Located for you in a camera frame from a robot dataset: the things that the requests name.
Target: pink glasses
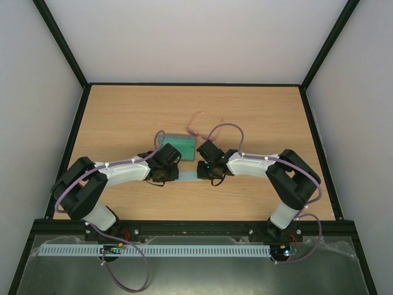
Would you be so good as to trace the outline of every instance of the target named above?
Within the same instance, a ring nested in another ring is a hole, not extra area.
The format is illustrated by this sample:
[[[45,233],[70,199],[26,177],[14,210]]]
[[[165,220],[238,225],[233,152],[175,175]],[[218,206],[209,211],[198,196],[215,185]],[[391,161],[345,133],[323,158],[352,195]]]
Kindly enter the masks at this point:
[[[190,122],[188,123],[187,127],[185,128],[185,131],[187,131],[187,133],[188,133],[189,135],[191,135],[191,136],[194,136],[194,137],[200,136],[200,137],[202,137],[203,140],[208,140],[209,135],[200,134],[200,133],[198,133],[198,132],[196,132],[196,131],[194,131],[194,130],[192,130],[192,129],[190,128],[191,123],[195,120],[195,118],[197,117],[197,115],[202,114],[202,113],[203,113],[203,111],[200,111],[200,112],[196,112],[194,115],[192,115],[192,117],[191,117],[191,119],[190,119]],[[218,131],[217,136],[216,136],[216,137],[211,137],[210,140],[211,140],[211,141],[217,140],[217,137],[218,137],[219,133],[220,133],[220,130]]]

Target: purple cable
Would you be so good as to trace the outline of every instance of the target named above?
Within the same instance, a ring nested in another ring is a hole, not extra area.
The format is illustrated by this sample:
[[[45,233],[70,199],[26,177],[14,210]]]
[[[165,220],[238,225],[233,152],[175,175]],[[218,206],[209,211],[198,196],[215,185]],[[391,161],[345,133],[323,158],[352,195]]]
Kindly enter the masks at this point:
[[[162,133],[162,139],[161,139],[161,143],[159,145],[157,145],[157,138],[160,133]],[[148,156],[144,157],[143,159],[135,160],[134,163],[140,163],[140,162],[146,161],[147,159],[153,157],[160,150],[164,140],[165,140],[164,130],[158,131],[154,137],[155,150],[151,154],[149,154]],[[109,167],[114,167],[114,166],[119,166],[119,165],[124,165],[124,164],[131,164],[131,163],[133,163],[132,160],[122,160],[122,161],[109,163]],[[66,190],[57,199],[56,204],[55,204],[55,211],[57,213],[65,213],[64,210],[59,209],[59,205],[60,205],[61,201],[63,201],[63,199],[67,196],[67,194],[71,191],[71,189],[73,189],[77,184],[79,184],[83,179],[88,177],[90,174],[92,174],[100,169],[103,169],[105,167],[106,167],[105,165],[101,165],[101,166],[97,166],[89,171],[86,171],[81,177],[77,178],[73,183],[71,183],[71,185],[69,187],[67,187]]]
[[[259,155],[247,155],[247,154],[245,154],[245,153],[243,153],[243,152],[241,151],[241,146],[243,145],[243,141],[244,141],[244,132],[243,132],[243,130],[241,129],[241,127],[240,127],[239,125],[236,125],[236,124],[234,124],[234,123],[222,123],[222,124],[219,124],[219,125],[215,126],[215,127],[210,131],[210,134],[209,134],[209,136],[208,136],[208,140],[210,140],[210,137],[212,136],[213,132],[214,132],[217,128],[221,127],[221,126],[233,126],[233,127],[236,127],[236,128],[240,131],[240,133],[241,133],[241,140],[240,140],[239,148],[238,148],[238,154],[239,154],[240,156],[242,156],[242,157],[244,157],[244,158],[246,158],[246,159],[266,160],[266,158],[265,158],[264,156],[259,156]],[[312,200],[306,202],[306,205],[312,204],[312,203],[314,203],[314,202],[316,202],[316,201],[318,201],[319,199],[322,198],[322,187],[321,187],[321,185],[320,185],[320,184],[316,181],[316,179],[313,178],[309,173],[307,173],[306,171],[304,171],[303,169],[301,169],[300,167],[297,167],[296,165],[294,165],[294,164],[292,164],[292,163],[289,163],[289,162],[287,162],[287,161],[285,161],[285,160],[281,160],[280,158],[268,157],[267,159],[270,160],[270,161],[275,161],[275,162],[283,163],[284,165],[287,165],[287,166],[289,166],[290,168],[299,171],[301,174],[305,175],[307,178],[309,178],[309,179],[315,184],[315,186],[316,186],[317,189],[318,189],[318,193],[319,193],[319,194],[318,194],[318,196],[317,196],[315,199],[312,199]],[[302,211],[303,211],[303,209],[300,210],[300,211],[296,214],[295,217],[298,217],[299,214],[300,214]]]
[[[298,218],[303,218],[303,217],[305,217],[305,216],[312,216],[312,217],[315,218],[316,221],[318,222],[319,234],[318,234],[317,243],[315,244],[314,248],[313,248],[309,253],[307,253],[307,254],[304,255],[303,257],[301,257],[301,258],[299,258],[299,259],[296,259],[296,260],[291,260],[291,261],[277,261],[277,260],[275,260],[273,257],[271,257],[271,259],[274,261],[275,264],[282,264],[282,265],[284,265],[284,264],[291,264],[291,263],[296,263],[296,262],[303,261],[303,260],[305,260],[306,258],[310,257],[310,256],[315,252],[315,250],[318,248],[319,243],[321,242],[321,239],[322,239],[322,224],[321,224],[321,221],[319,220],[319,218],[318,218],[316,215],[314,215],[314,214],[312,214],[312,213],[305,213],[305,214],[303,214],[303,215],[300,215]]]
[[[109,268],[109,266],[107,265],[107,263],[106,263],[106,261],[105,261],[105,255],[107,254],[108,251],[105,251],[105,252],[103,253],[102,262],[103,262],[103,265],[104,265],[104,266],[106,267],[106,269],[108,270],[108,272],[110,273],[110,275],[111,275],[113,281],[115,282],[115,284],[116,284],[118,287],[120,287],[122,290],[124,290],[124,291],[126,291],[126,292],[129,292],[129,293],[138,293],[138,292],[144,291],[144,290],[147,288],[147,284],[149,283],[149,280],[150,280],[150,265],[149,265],[149,262],[147,261],[147,258],[146,258],[146,256],[145,256],[145,254],[143,253],[143,251],[142,251],[138,246],[136,246],[133,242],[124,240],[124,239],[122,239],[122,238],[114,237],[114,236],[112,236],[112,235],[107,235],[107,234],[101,232],[94,224],[91,224],[91,223],[90,223],[90,225],[91,225],[92,228],[94,228],[94,230],[95,230],[97,233],[99,233],[99,234],[102,235],[103,237],[111,238],[111,239],[113,239],[113,240],[117,240],[117,241],[120,241],[120,242],[122,242],[122,243],[126,243],[126,244],[128,244],[128,245],[131,245],[132,247],[134,247],[134,248],[136,249],[136,251],[139,252],[139,254],[143,257],[143,260],[145,261],[145,265],[146,265],[146,280],[145,280],[143,286],[141,286],[141,287],[140,287],[139,289],[137,289],[137,290],[127,288],[126,286],[124,286],[123,284],[121,284],[121,282],[119,282],[118,279],[116,279],[116,277],[114,276],[114,274],[112,273],[111,269]]]

